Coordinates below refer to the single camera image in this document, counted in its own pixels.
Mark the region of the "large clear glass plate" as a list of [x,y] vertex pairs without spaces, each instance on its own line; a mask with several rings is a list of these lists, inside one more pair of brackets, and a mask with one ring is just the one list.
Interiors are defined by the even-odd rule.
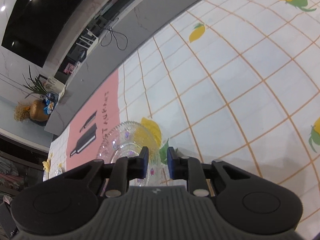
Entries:
[[115,163],[121,157],[136,157],[142,148],[149,149],[148,171],[144,179],[134,179],[131,186],[154,186],[165,181],[164,168],[167,165],[166,150],[169,141],[162,140],[160,131],[152,131],[143,124],[135,121],[122,122],[111,129],[101,143],[97,158],[104,163]]

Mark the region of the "checked lemon tablecloth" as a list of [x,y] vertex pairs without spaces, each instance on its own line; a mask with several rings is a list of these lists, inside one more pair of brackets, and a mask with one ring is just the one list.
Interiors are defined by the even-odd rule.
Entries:
[[319,0],[200,0],[103,82],[49,151],[52,178],[96,157],[119,123],[293,191],[319,233]]

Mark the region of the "blue glass vase plant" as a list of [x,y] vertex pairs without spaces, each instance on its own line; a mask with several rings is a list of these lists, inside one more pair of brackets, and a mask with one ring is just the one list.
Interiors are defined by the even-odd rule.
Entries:
[[35,79],[32,78],[30,67],[29,67],[29,77],[26,79],[25,76],[23,75],[23,79],[25,81],[25,85],[23,85],[23,87],[25,87],[30,91],[25,96],[25,99],[30,95],[40,95],[40,96],[43,96],[45,100],[49,100],[54,103],[58,102],[59,95],[57,93],[49,92],[48,90],[46,90],[44,85],[40,81],[39,77],[36,77]]

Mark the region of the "golden brown vase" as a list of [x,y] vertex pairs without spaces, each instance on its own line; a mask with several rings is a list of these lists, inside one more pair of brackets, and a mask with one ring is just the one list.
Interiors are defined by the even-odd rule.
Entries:
[[14,119],[23,122],[27,119],[46,122],[49,115],[44,112],[44,103],[41,100],[34,100],[32,103],[18,103],[14,109]]

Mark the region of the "framed photo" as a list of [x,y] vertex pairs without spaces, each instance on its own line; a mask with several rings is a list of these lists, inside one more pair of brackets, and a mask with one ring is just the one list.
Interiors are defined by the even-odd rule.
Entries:
[[63,72],[66,75],[71,75],[73,73],[74,68],[75,68],[75,65],[68,63],[67,66],[65,67],[65,69],[63,70]]

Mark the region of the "white wifi router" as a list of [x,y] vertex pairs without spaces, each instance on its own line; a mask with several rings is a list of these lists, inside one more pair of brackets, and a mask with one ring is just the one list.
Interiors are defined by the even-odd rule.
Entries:
[[85,29],[76,40],[76,45],[84,48],[87,55],[98,45],[99,37],[95,36],[89,29]]

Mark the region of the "grey marble tv bench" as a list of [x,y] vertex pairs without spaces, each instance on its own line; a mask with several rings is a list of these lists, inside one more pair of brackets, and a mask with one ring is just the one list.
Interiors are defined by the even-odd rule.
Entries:
[[45,126],[60,135],[103,81],[162,27],[200,0],[134,0],[114,21],[125,35],[97,45],[67,80],[66,91]]

